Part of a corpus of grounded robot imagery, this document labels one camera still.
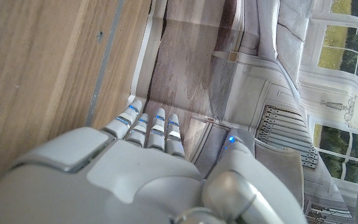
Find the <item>wooden surface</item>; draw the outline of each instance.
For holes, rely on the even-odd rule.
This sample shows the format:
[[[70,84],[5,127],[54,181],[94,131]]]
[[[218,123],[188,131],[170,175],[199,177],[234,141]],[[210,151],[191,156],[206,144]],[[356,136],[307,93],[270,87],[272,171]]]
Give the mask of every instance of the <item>wooden surface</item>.
[[[85,125],[119,1],[0,0],[0,175],[34,146]],[[96,128],[124,109],[149,6],[124,1],[116,18]]]

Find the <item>grass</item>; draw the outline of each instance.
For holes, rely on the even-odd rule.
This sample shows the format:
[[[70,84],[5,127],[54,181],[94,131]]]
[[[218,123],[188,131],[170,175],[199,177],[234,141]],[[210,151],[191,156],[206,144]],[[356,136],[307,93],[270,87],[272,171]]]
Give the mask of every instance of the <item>grass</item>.
[[[347,27],[327,26],[323,45],[330,47],[345,47],[347,38]],[[332,49],[323,47],[320,53],[318,66],[323,68],[339,70],[342,63],[343,49]]]
[[[348,14],[352,12],[352,0],[334,0],[331,12]],[[327,26],[323,45],[331,47],[345,47],[347,27]],[[319,67],[339,70],[344,50],[323,47],[318,62]]]
[[[338,14],[352,14],[352,0],[333,0],[331,12]]]
[[[320,148],[322,130],[323,130],[323,126],[321,124],[314,124],[313,145],[317,148]]]

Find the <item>white robotic hand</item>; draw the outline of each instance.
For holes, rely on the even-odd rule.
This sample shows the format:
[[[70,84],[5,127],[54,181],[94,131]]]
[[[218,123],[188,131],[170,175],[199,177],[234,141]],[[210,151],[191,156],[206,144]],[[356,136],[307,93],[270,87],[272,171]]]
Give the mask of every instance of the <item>white robotic hand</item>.
[[[241,138],[205,182],[184,160],[178,117],[141,109],[134,101],[101,131],[72,130],[16,160],[0,179],[0,223],[305,223]]]

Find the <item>blue led light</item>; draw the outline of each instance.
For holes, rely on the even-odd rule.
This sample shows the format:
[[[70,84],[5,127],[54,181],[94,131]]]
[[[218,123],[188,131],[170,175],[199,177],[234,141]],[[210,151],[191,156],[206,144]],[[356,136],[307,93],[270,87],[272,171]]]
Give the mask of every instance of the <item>blue led light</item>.
[[[128,108],[137,112],[137,109],[135,107],[133,107],[132,105],[129,105]]]
[[[233,136],[230,136],[229,137],[229,142],[233,143],[235,141],[234,137]]]
[[[157,118],[157,119],[160,119],[160,120],[164,120],[164,118],[163,117],[160,117],[159,115],[155,115],[155,117]]]

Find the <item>wood grain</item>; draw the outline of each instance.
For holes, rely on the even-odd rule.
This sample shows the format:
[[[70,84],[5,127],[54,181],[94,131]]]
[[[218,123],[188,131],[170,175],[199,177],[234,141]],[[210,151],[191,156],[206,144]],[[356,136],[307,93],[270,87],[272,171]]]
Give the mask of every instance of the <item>wood grain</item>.
[[[151,0],[124,2],[96,105],[94,128],[102,128],[126,107],[150,3]]]
[[[0,175],[36,145],[84,126],[117,3],[0,0]],[[98,105],[107,109],[98,108],[93,126],[104,122],[99,117],[112,103],[123,109],[148,4],[125,1],[110,52],[118,57],[109,58],[105,77],[122,88],[103,83],[101,94],[118,100],[102,98]]]

